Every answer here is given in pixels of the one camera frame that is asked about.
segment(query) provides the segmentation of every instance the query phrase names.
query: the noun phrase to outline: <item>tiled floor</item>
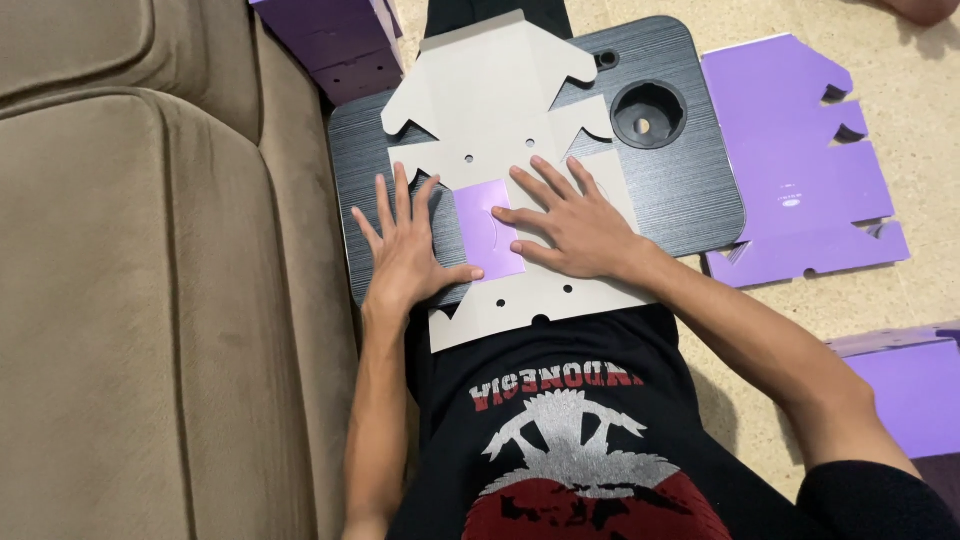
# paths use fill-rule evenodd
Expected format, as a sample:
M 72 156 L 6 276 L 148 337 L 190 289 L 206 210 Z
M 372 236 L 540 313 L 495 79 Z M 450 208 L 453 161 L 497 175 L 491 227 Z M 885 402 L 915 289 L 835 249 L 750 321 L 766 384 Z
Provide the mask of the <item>tiled floor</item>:
M 409 67 L 427 0 L 396 0 Z M 913 258 L 749 292 L 821 338 L 960 318 L 960 14 L 924 30 L 857 0 L 566 0 L 579 36 L 683 21 L 701 53 L 790 32 L 847 67 Z M 699 267 L 696 258 L 686 261 Z M 683 329 L 707 429 L 787 497 L 804 477 L 777 408 Z

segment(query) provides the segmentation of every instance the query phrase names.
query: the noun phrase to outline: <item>cup holder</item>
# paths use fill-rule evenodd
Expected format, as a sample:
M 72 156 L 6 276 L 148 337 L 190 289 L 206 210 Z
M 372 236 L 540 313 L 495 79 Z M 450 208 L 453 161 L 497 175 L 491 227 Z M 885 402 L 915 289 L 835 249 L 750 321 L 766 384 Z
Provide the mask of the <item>cup holder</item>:
M 686 100 L 663 81 L 639 81 L 620 90 L 610 108 L 616 136 L 634 148 L 654 150 L 670 144 L 686 125 Z

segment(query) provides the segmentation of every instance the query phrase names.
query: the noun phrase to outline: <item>black lap desk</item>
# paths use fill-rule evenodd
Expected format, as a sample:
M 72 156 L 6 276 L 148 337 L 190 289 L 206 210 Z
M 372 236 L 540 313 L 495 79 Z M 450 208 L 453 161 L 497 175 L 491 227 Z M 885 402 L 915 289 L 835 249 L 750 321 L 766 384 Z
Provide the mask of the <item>black lap desk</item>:
M 640 232 L 674 257 L 734 243 L 746 220 L 743 202 L 733 179 L 700 60 L 684 24 L 671 17 L 650 17 L 575 37 L 569 42 L 594 54 L 615 51 L 619 62 L 616 67 L 602 70 L 590 85 L 567 81 L 553 109 L 598 94 L 605 97 L 609 108 L 624 87 L 647 80 L 672 86 L 685 102 L 683 130 L 666 146 L 655 150 L 637 149 L 618 138 L 613 140 Z M 393 91 L 389 90 L 343 105 L 333 112 L 329 122 L 350 287 L 358 306 L 363 304 L 370 283 L 372 257 L 350 209 L 359 207 L 379 230 L 373 178 L 384 173 L 387 184 L 393 184 L 387 148 L 435 140 L 412 124 L 398 136 L 384 133 L 380 112 L 392 95 Z M 583 157 L 610 149 L 609 142 L 594 140 L 580 132 L 568 155 Z M 421 174 L 414 189 L 420 186 L 422 178 Z M 451 192 L 438 185 L 430 206 L 437 260 L 444 266 L 467 262 Z M 428 304 L 439 307 L 456 304 L 468 288 L 469 285 L 451 287 Z

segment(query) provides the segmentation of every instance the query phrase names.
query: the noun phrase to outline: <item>finger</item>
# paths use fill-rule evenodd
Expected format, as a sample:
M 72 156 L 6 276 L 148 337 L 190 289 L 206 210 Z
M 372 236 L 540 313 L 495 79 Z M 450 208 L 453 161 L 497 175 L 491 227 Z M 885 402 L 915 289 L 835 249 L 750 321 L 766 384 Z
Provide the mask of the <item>finger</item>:
M 360 232 L 363 233 L 364 238 L 367 238 L 367 243 L 370 244 L 372 250 L 373 246 L 381 241 L 380 235 L 376 233 L 373 226 L 367 221 L 367 216 L 365 216 L 359 208 L 353 207 L 350 209 L 350 213 L 353 214 L 353 219 L 356 220 L 357 225 L 360 226 Z
M 432 176 L 420 186 L 420 191 L 414 198 L 414 223 L 430 227 L 430 194 L 439 181 L 439 176 Z
M 444 268 L 442 274 L 444 287 L 454 283 L 469 283 L 482 280 L 483 269 L 472 264 L 458 264 L 451 268 Z
M 396 223 L 410 223 L 410 185 L 407 184 L 407 171 L 399 161 L 394 163 L 394 199 Z
M 376 175 L 376 215 L 380 218 L 380 231 L 387 238 L 394 233 L 396 224 L 394 215 L 390 213 L 390 198 L 387 196 L 387 183 L 383 175 Z
M 549 185 L 537 180 L 527 171 L 520 167 L 510 167 L 510 178 L 514 179 L 520 187 L 527 193 L 534 196 L 535 199 L 543 203 L 548 209 L 556 206 L 560 202 L 560 196 L 550 188 Z
M 557 169 L 553 168 L 553 165 L 544 161 L 540 156 L 530 158 L 530 164 L 533 165 L 534 170 L 539 172 L 540 175 L 543 176 L 543 179 L 547 180 L 554 191 L 559 193 L 564 200 L 569 201 L 572 197 L 580 196 L 573 186 L 570 185 L 570 181 L 567 180 L 564 175 L 560 174 Z
M 549 223 L 549 217 L 543 212 L 538 212 L 531 209 L 504 209 L 501 207 L 493 207 L 492 209 L 493 217 L 499 219 L 504 223 L 509 223 L 511 225 L 530 225 L 538 229 L 546 229 L 547 224 Z
M 600 194 L 600 189 L 597 187 L 597 182 L 593 179 L 583 164 L 579 160 L 570 156 L 566 159 L 566 168 L 570 169 L 570 172 L 573 173 L 573 178 L 577 179 L 577 182 L 580 183 L 580 188 L 584 192 L 585 197 L 603 197 Z
M 514 241 L 510 244 L 510 251 L 522 255 L 523 258 L 531 262 L 542 264 L 554 270 L 560 270 L 560 266 L 564 262 L 564 254 L 559 250 L 544 248 L 537 242 L 531 242 L 530 240 Z

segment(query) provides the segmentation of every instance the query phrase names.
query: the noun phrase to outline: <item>couch cushion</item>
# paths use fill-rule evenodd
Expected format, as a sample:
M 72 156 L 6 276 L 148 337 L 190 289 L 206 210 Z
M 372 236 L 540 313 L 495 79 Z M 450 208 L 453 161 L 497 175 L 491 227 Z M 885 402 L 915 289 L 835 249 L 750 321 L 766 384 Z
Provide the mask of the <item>couch cushion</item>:
M 149 90 L 0 115 L 0 530 L 310 538 L 256 147 Z
M 344 445 L 357 370 L 340 217 L 317 89 L 259 20 L 256 31 L 260 152 L 276 189 L 320 538 L 334 539 L 343 526 Z
M 0 10 L 0 106 L 79 87 L 176 95 L 254 143 L 259 104 L 244 0 L 35 0 Z

